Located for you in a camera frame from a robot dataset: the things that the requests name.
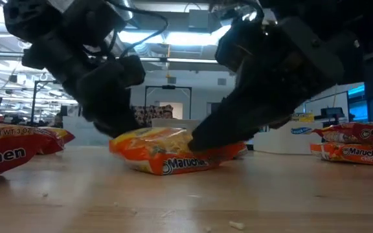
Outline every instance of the wall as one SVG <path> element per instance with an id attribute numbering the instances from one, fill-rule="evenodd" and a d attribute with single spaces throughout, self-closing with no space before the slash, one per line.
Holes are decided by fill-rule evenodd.
<path id="1" fill-rule="evenodd" d="M 149 72 L 145 82 L 131 88 L 131 104 L 144 105 L 144 94 L 146 85 L 167 85 L 166 71 Z M 170 71 L 171 76 L 177 78 L 176 86 L 192 87 L 192 110 L 191 119 L 203 120 L 207 116 L 207 104 L 220 102 L 234 88 L 234 77 L 227 72 L 201 71 L 199 73 L 190 71 Z M 218 78 L 226 78 L 226 86 L 218 86 Z M 146 105 L 154 105 L 159 102 L 179 102 L 184 106 L 183 118 L 189 119 L 189 90 L 175 89 L 164 90 L 161 88 L 149 88 Z"/>
<path id="2" fill-rule="evenodd" d="M 144 87 L 133 87 L 131 91 L 131 104 L 144 105 Z M 185 93 L 180 89 L 164 90 L 164 89 L 148 89 L 148 98 L 146 105 L 154 105 L 156 101 L 160 102 L 179 102 L 184 106 L 183 118 L 189 119 L 189 90 Z M 207 104 L 221 102 L 223 97 L 226 97 L 230 91 L 214 90 L 214 89 L 192 89 L 192 108 L 191 119 L 203 120 L 207 116 Z"/>
<path id="3" fill-rule="evenodd" d="M 323 98 L 323 97 L 326 97 L 326 96 L 334 95 L 335 93 L 342 93 L 342 92 L 345 92 L 345 91 L 349 91 L 351 89 L 359 87 L 360 85 L 363 85 L 363 82 L 346 84 L 346 85 L 335 85 L 335 86 L 323 91 L 322 93 L 320 93 L 318 95 L 315 95 L 314 97 L 310 98 L 310 101 L 316 100 L 318 98 Z"/>
<path id="4" fill-rule="evenodd" d="M 315 116 L 319 116 L 321 114 L 321 109 L 333 107 L 333 103 L 335 104 L 334 107 L 342 107 L 343 113 L 345 114 L 345 116 L 348 116 L 348 95 L 346 92 L 325 98 L 316 99 L 311 102 L 306 102 L 306 112 L 313 113 Z"/>

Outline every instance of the window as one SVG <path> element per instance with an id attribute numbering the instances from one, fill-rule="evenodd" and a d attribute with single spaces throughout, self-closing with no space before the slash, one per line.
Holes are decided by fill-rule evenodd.
<path id="1" fill-rule="evenodd" d="M 176 119 L 183 119 L 183 113 L 184 113 L 184 105 L 182 103 L 177 103 L 177 102 L 159 102 L 159 106 L 166 106 L 170 105 L 174 108 L 172 110 L 172 117 Z"/>
<path id="2" fill-rule="evenodd" d="M 367 101 L 363 100 L 349 104 L 349 113 L 355 115 L 354 122 L 368 121 Z"/>

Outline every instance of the desk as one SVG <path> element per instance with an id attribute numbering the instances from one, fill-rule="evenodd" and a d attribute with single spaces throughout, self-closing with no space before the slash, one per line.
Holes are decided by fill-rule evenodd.
<path id="1" fill-rule="evenodd" d="M 307 155 L 250 154 L 158 177 L 127 169 L 107 148 L 69 148 L 3 177 L 0 233 L 238 233 L 229 221 L 245 232 L 373 232 L 373 166 Z"/>

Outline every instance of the ceiling light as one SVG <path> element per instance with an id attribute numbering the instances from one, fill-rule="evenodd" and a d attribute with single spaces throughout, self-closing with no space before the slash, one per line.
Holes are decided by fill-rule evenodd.
<path id="1" fill-rule="evenodd" d="M 136 43 L 138 41 L 147 38 L 148 36 L 152 35 L 153 32 L 126 32 L 122 31 L 119 33 L 119 38 L 122 42 L 125 43 Z M 154 36 L 144 43 L 163 43 L 162 35 Z"/>
<path id="2" fill-rule="evenodd" d="M 163 40 L 162 36 L 155 36 L 145 43 L 167 43 L 170 45 L 184 45 L 184 46 L 205 46 L 217 45 L 218 40 L 231 28 L 230 25 L 221 27 L 213 33 L 194 33 L 194 32 L 170 32 L 168 37 Z M 126 43 L 136 43 L 148 36 L 153 32 L 126 32 L 119 33 L 121 41 Z"/>
<path id="3" fill-rule="evenodd" d="M 208 33 L 193 33 L 193 32 L 170 32 L 165 40 L 170 45 L 211 45 L 213 41 Z"/>
<path id="4" fill-rule="evenodd" d="M 3 97 L 3 100 L 13 100 L 18 102 L 32 102 L 32 98 L 14 98 L 14 97 Z M 58 102 L 63 104 L 77 104 L 76 100 L 63 100 L 56 98 L 36 98 L 37 102 Z"/>
<path id="5" fill-rule="evenodd" d="M 17 110 L 2 110 L 4 113 L 18 113 Z"/>
<path id="6" fill-rule="evenodd" d="M 218 41 L 224 34 L 230 30 L 231 26 L 226 25 L 213 33 L 193 33 L 193 32 L 170 32 L 166 43 L 170 45 L 184 45 L 184 46 L 205 46 L 217 45 Z"/>
<path id="7" fill-rule="evenodd" d="M 53 94 L 55 96 L 62 96 L 63 93 L 61 91 L 49 91 L 49 94 Z"/>

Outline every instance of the cable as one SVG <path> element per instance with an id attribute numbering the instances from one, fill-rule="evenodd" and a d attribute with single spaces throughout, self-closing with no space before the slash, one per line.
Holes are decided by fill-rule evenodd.
<path id="1" fill-rule="evenodd" d="M 157 17 L 159 19 L 162 19 L 164 22 L 165 22 L 165 25 L 163 28 L 161 28 L 160 30 L 154 32 L 152 35 L 149 35 L 148 37 L 136 42 L 136 43 L 133 43 L 131 44 L 129 47 L 127 47 L 123 52 L 122 54 L 120 55 L 121 58 L 125 57 L 125 55 L 127 55 L 127 53 L 129 52 L 129 50 L 133 49 L 134 47 L 136 47 L 137 45 L 140 45 L 141 43 L 147 41 L 148 39 L 154 37 L 154 36 L 157 36 L 159 34 L 161 34 L 162 32 L 164 32 L 168 26 L 169 26 L 169 22 L 168 22 L 168 19 L 160 14 L 157 14 L 155 12 L 151 12 L 151 11 L 147 11 L 147 10 L 139 10 L 139 9 L 135 9 L 135 8 L 130 8 L 130 7 L 126 7 L 126 6 L 122 6 L 119 4 L 119 2 L 117 0 L 106 0 L 108 3 L 114 5 L 115 7 L 121 9 L 121 10 L 127 10 L 127 11 L 130 11 L 130 12 L 133 12 L 133 13 L 138 13 L 138 14 L 144 14 L 145 16 L 153 16 L 153 17 Z"/>
<path id="2" fill-rule="evenodd" d="M 12 70 L 10 76 L 14 75 L 15 71 L 17 70 L 18 68 L 18 65 L 19 63 L 21 62 L 21 59 L 18 58 L 17 59 L 17 65 L 14 67 L 14 69 Z M 4 83 L 4 85 L 0 88 L 0 91 L 2 91 L 4 89 L 4 87 L 10 82 L 10 76 L 8 77 L 8 80 Z"/>
<path id="3" fill-rule="evenodd" d="M 45 83 L 44 85 L 42 85 L 38 90 L 37 90 L 37 93 L 42 90 L 48 83 Z"/>
<path id="4" fill-rule="evenodd" d="M 108 46 L 105 45 L 105 44 L 100 45 L 100 51 L 99 52 L 92 52 L 84 46 L 83 46 L 83 51 L 90 56 L 107 56 L 109 59 L 111 59 L 111 58 L 114 59 L 114 55 L 112 55 L 111 51 L 113 50 L 113 47 L 116 44 L 117 32 L 118 32 L 118 30 L 115 28 L 113 30 L 113 37 L 111 38 L 110 44 Z"/>
<path id="5" fill-rule="evenodd" d="M 196 5 L 196 6 L 198 7 L 198 9 L 202 10 L 201 7 L 200 7 L 198 4 L 196 4 L 196 3 L 187 3 L 186 6 L 185 6 L 185 8 L 184 8 L 184 12 L 187 11 L 187 7 L 188 7 L 189 5 L 191 5 L 191 4 L 192 4 L 192 5 Z"/>
<path id="6" fill-rule="evenodd" d="M 335 94 L 333 95 L 333 106 L 332 107 L 335 107 L 335 104 L 336 104 L 336 93 L 337 93 L 337 84 L 335 85 Z"/>

